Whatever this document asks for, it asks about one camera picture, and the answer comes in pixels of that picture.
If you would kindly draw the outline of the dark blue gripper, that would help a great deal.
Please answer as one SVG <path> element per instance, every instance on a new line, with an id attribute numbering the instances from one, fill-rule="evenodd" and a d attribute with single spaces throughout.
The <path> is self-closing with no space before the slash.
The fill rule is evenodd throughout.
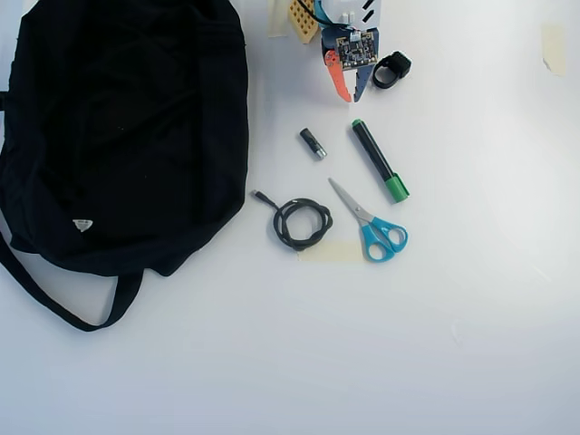
<path id="1" fill-rule="evenodd" d="M 328 50 L 324 64 L 333 86 L 342 100 L 351 102 L 343 71 L 356 70 L 354 101 L 358 102 L 372 77 L 373 65 L 378 62 L 378 30 L 361 31 L 346 28 L 325 28 L 322 46 Z"/>

